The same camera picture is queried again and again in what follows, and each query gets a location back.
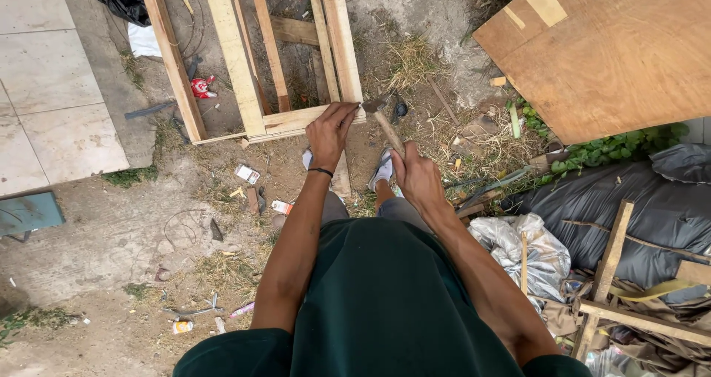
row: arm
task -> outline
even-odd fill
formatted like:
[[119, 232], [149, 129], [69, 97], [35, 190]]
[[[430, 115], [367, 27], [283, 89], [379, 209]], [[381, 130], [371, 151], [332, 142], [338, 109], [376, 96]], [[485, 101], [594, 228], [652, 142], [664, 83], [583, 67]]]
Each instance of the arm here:
[[[314, 153], [310, 169], [335, 171], [357, 109], [358, 104], [333, 102], [307, 126]], [[316, 261], [321, 214], [330, 182], [331, 177], [326, 173], [307, 173], [304, 187], [264, 268], [250, 328], [282, 328], [294, 333], [297, 312]]]
[[560, 354], [553, 337], [526, 296], [501, 265], [461, 224], [444, 197], [441, 174], [431, 159], [405, 143], [405, 159], [396, 151], [397, 185], [449, 252], [474, 309], [511, 352], [520, 367], [536, 356]]

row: hammer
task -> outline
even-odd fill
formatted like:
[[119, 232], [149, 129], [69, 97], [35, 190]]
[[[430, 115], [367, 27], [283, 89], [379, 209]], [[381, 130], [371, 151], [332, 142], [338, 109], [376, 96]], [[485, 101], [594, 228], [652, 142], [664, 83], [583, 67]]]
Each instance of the hammer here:
[[390, 124], [390, 122], [387, 120], [387, 117], [383, 113], [383, 108], [386, 105], [385, 100], [388, 97], [390, 97], [390, 96], [386, 95], [384, 97], [376, 98], [374, 100], [365, 101], [360, 106], [362, 106], [363, 110], [365, 110], [367, 113], [373, 114], [375, 119], [378, 120], [378, 123], [380, 124], [380, 128], [383, 129], [383, 133], [385, 133], [385, 137], [390, 142], [390, 145], [392, 145], [393, 148], [400, 155], [400, 157], [404, 159], [403, 141], [400, 140], [400, 137], [395, 132], [395, 129], [393, 128], [393, 126]]

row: black bracelet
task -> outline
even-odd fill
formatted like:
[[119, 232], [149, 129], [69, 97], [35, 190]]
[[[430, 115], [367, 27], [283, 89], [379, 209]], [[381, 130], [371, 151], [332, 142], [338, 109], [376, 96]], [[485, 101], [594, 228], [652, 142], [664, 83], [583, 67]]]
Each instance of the black bracelet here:
[[330, 171], [328, 171], [328, 170], [325, 170], [325, 169], [322, 169], [322, 168], [320, 168], [320, 167], [317, 167], [317, 168], [315, 168], [315, 169], [309, 169], [308, 171], [320, 171], [320, 172], [322, 172], [322, 173], [328, 174], [329, 176], [331, 176], [331, 178], [333, 178], [333, 173], [332, 173], [332, 172], [330, 172]]

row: yellow strap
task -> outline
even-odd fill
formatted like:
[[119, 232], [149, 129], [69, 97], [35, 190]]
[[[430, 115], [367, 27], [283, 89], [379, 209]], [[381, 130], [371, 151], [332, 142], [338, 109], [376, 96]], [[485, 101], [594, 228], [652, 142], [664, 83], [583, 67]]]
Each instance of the yellow strap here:
[[660, 284], [655, 285], [648, 290], [642, 292], [625, 291], [621, 288], [610, 287], [610, 294], [622, 298], [623, 300], [641, 302], [647, 300], [653, 300], [662, 295], [668, 294], [670, 292], [683, 290], [685, 288], [696, 287], [698, 282], [691, 282], [681, 279], [674, 279], [669, 281], [664, 281]]

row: man's right hand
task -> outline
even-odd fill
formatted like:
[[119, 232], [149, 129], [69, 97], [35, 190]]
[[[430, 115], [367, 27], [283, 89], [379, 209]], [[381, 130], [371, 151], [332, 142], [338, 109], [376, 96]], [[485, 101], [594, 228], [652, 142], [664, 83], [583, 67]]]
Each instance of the man's right hand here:
[[431, 228], [431, 223], [437, 222], [442, 216], [454, 215], [454, 209], [444, 197], [440, 168], [430, 158], [417, 153], [414, 141], [405, 142], [404, 151], [403, 160], [395, 149], [390, 149], [397, 185], [405, 199], [417, 209]]

